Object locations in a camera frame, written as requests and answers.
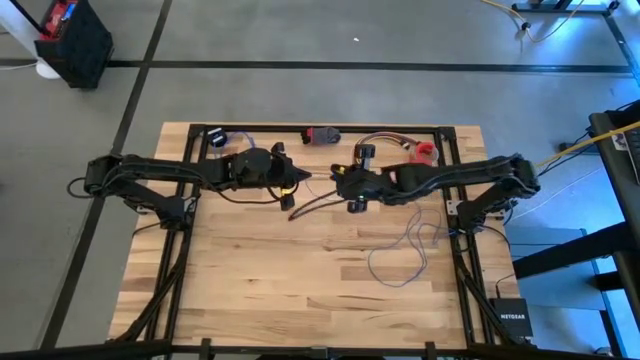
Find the wooden table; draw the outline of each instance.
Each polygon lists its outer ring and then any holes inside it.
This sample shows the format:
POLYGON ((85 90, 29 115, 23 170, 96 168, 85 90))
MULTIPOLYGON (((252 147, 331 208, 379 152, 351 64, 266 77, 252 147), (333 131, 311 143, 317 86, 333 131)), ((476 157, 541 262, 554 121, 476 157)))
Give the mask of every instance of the wooden table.
MULTIPOLYGON (((155 157, 181 160, 189 125, 165 123, 155 157)), ((486 159, 479 126, 458 126, 456 132, 463 162, 486 159)), ((313 199, 313 193, 335 189, 328 179, 329 165, 350 164, 354 143, 362 134, 343 134, 338 145, 319 148, 302 145, 297 133, 251 135, 258 147, 267 149, 283 141, 294 164, 315 174, 295 194, 301 205, 313 199)), ((414 137, 431 140, 426 135, 414 137)), ((375 144, 373 167, 408 159, 395 145, 375 144)), ((238 135, 225 153, 248 146, 247 139, 238 135)), ((165 195, 175 191, 173 183, 148 185, 165 195)), ((469 197, 475 198, 488 186, 468 187, 469 197)), ((270 199, 263 190, 225 194, 239 200, 270 199)), ((442 216, 446 226, 440 192, 417 204, 428 209, 422 221, 436 225, 442 216)), ((439 349, 465 348, 446 229, 435 234, 433 227, 422 228, 428 267, 402 288, 378 283, 367 268, 369 250, 393 243, 416 210, 416 204, 392 207, 370 202, 366 213, 352 215, 341 204, 288 222, 278 204, 237 205, 204 191, 174 343, 199 345, 201 338, 208 337, 219 346, 422 348, 426 341, 434 341, 439 349)), ((156 221, 154 215, 141 216, 137 226, 156 221)), ((504 230, 499 221, 487 224, 504 230)), ((164 237, 164 230, 152 228, 133 239, 110 337, 126 330, 151 298, 164 237)), ((509 250, 498 234, 489 231, 477 235, 477 244, 487 294, 492 296, 496 281, 513 273, 509 250)), ((376 252, 373 264, 382 280, 399 283, 415 272, 420 258, 405 239, 396 249, 376 252)), ((502 281, 500 290, 503 297, 518 296, 513 277, 502 281)), ((479 310, 469 298, 475 334, 482 340, 479 310)), ((166 316, 166 306, 162 313, 166 316)), ((160 329, 165 316, 160 317, 160 329)))

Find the concrete floor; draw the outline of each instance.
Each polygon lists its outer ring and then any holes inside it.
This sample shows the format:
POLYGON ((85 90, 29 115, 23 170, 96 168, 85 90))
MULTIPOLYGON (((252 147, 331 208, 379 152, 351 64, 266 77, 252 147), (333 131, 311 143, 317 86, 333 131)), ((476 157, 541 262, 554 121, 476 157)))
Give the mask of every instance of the concrete floor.
MULTIPOLYGON (((48 2, 21 3, 39 16, 48 2)), ((141 60, 162 0, 91 4, 114 33, 114 58, 141 60)), ((636 53, 638 11, 630 0, 615 14, 636 53)), ((528 18, 537 36, 560 21, 528 18)), ((600 16, 576 16, 541 44, 516 30, 476 0, 174 0, 155 59, 626 65, 600 16)), ((0 36, 0 58, 25 57, 0 36)), ((111 148, 137 73, 108 69, 99 89, 82 92, 33 69, 0 71, 0 351, 39 342, 88 204, 64 188, 111 148)), ((581 135, 590 113, 639 97, 631 75, 152 69, 124 153, 152 154, 165 121, 331 121, 479 124, 489 155, 535 161, 581 135)), ((518 217, 599 167, 585 157, 549 173, 513 224, 595 231, 620 221, 603 170, 518 217)), ((135 221, 121 201, 107 201, 59 346, 105 339, 135 221)))

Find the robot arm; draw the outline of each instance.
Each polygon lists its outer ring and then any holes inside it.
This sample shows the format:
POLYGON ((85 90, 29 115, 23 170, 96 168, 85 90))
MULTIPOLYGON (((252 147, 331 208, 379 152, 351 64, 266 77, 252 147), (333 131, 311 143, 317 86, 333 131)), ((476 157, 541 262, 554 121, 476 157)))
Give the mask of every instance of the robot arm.
POLYGON ((271 151, 252 148, 197 163, 136 155, 107 155, 89 162, 84 190, 96 197, 119 196, 134 210, 156 212, 162 228, 181 230, 187 226, 194 212, 196 199, 164 196, 138 184, 136 180, 185 182, 217 193, 229 189, 267 188, 274 197, 272 201, 249 203, 280 202, 284 211, 294 206, 293 192, 298 183, 309 177, 310 173, 293 166, 292 160, 284 153, 284 145, 277 143, 271 151), (281 189, 280 197, 273 193, 272 187, 281 189))
POLYGON ((366 211, 370 200, 403 205, 444 187, 494 183, 477 199, 456 206, 458 229, 474 231, 487 213, 507 209, 512 198, 530 198, 540 190, 533 165, 519 154, 442 167, 398 164, 382 168, 380 174, 368 169, 374 155, 373 145, 361 145, 356 148, 359 164, 331 166, 337 193, 350 201, 351 213, 366 211))

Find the red object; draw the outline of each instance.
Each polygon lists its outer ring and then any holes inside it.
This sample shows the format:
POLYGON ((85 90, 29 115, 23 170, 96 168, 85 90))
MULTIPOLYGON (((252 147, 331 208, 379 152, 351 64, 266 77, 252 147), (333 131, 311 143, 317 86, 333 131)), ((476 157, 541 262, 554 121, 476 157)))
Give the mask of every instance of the red object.
POLYGON ((435 148, 435 145, 430 142, 418 143, 418 145, 416 145, 415 152, 411 154, 409 162, 412 164, 426 164, 431 166, 431 154, 433 154, 433 149, 435 148))
POLYGON ((56 1, 51 10, 51 15, 47 19, 47 23, 44 24, 44 28, 49 31, 49 35, 41 34, 40 40, 55 40, 60 37, 62 28, 65 25, 65 21, 63 20, 64 15, 69 6, 72 4, 75 6, 76 3, 77 1, 65 1, 64 3, 59 0, 56 1))

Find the black box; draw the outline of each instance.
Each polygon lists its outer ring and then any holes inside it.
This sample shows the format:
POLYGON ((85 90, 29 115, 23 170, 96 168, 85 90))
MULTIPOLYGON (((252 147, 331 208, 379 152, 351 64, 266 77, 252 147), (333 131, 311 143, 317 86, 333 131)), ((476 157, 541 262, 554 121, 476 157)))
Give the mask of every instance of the black box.
POLYGON ((525 299, 490 299, 500 322, 514 337, 532 337, 531 319, 525 299))
POLYGON ((38 56, 69 87, 95 89, 113 52, 113 38, 89 1, 53 0, 41 24, 48 33, 35 41, 38 56))

